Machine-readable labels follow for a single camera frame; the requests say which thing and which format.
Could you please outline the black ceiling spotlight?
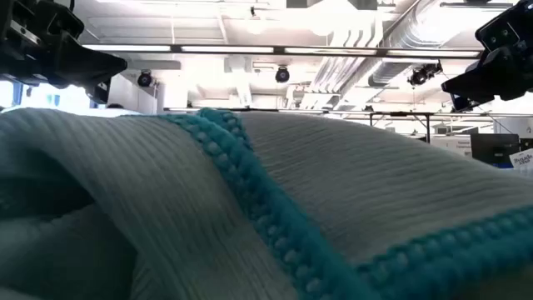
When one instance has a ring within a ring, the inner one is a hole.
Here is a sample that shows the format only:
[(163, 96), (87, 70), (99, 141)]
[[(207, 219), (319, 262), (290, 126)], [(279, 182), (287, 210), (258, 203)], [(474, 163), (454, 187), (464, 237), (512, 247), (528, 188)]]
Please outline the black ceiling spotlight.
[(420, 86), (442, 71), (443, 68), (440, 61), (437, 63), (427, 63), (419, 68), (415, 68), (412, 71), (412, 74), (407, 78), (407, 82), (413, 87)]

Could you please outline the black monitor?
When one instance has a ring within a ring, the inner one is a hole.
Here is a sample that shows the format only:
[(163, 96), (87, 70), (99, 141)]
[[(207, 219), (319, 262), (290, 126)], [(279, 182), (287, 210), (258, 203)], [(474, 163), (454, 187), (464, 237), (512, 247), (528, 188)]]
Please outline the black monitor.
[(520, 151), (517, 134), (471, 134), (471, 156), (497, 168), (512, 168), (510, 155)]

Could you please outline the silver ventilation duct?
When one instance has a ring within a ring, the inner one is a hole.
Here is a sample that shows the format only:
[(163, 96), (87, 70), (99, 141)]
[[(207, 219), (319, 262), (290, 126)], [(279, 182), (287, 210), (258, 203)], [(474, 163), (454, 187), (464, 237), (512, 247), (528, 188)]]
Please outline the silver ventilation duct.
[[(417, 0), (413, 8), (388, 33), (380, 46), (382, 48), (439, 48), (451, 35), (439, 32), (438, 16), (443, 0)], [(394, 77), (409, 67), (404, 62), (376, 62), (376, 70), (368, 78), (374, 87), (384, 87)]]

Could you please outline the light teal-edged microfiber towel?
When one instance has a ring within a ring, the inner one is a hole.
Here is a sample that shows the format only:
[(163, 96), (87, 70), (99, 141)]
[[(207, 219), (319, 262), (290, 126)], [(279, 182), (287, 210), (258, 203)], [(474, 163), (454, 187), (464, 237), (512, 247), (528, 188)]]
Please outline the light teal-edged microfiber towel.
[(533, 177), (323, 117), (20, 108), (0, 300), (533, 300)]

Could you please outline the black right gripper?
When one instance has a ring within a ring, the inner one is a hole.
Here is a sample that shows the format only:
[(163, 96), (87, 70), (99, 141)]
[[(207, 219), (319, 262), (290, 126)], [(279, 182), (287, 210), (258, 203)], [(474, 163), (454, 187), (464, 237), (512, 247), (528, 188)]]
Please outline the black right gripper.
[(441, 84), (451, 95), (453, 111), (472, 111), (496, 97), (509, 101), (533, 89), (533, 63), (514, 59), (487, 59), (497, 49), (508, 48), (518, 58), (533, 58), (533, 0), (520, 0), (475, 32), (484, 47), (481, 62)]

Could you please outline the long overhead light bar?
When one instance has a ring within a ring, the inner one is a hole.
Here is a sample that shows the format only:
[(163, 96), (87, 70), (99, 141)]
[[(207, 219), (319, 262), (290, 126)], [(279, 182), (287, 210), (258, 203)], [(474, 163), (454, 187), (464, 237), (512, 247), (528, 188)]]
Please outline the long overhead light bar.
[(172, 53), (206, 55), (273, 55), (354, 58), (475, 59), (482, 50), (385, 47), (239, 46), (217, 44), (86, 44), (85, 48), (107, 53)]

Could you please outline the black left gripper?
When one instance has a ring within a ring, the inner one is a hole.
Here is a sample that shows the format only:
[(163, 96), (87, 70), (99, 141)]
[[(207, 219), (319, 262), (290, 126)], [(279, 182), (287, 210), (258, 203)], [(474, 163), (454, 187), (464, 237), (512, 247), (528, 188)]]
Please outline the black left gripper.
[(76, 0), (0, 0), (0, 74), (21, 83), (90, 87), (89, 99), (107, 104), (110, 79), (127, 62), (78, 43), (83, 22), (75, 7)]

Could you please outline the black distant table frame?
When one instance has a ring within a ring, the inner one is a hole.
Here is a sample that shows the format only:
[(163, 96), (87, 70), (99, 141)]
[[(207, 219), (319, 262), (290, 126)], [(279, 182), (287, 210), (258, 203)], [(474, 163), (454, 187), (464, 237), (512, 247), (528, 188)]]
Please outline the black distant table frame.
[(368, 115), (369, 117), (369, 124), (371, 127), (373, 127), (375, 124), (377, 124), (376, 121), (374, 121), (375, 116), (385, 116), (385, 117), (398, 117), (398, 118), (406, 118), (406, 117), (413, 117), (415, 120), (418, 120), (425, 128), (426, 128), (426, 143), (431, 143), (431, 130), (430, 130), (430, 122), (431, 122), (431, 116), (433, 116), (433, 112), (402, 112), (402, 111), (396, 111), (396, 112), (370, 112)]

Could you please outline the white printed sign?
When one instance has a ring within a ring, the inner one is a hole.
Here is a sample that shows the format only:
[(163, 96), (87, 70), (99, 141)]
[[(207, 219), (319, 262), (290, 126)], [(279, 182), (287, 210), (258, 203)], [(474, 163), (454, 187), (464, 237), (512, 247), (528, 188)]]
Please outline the white printed sign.
[(510, 155), (513, 168), (533, 168), (533, 148)]

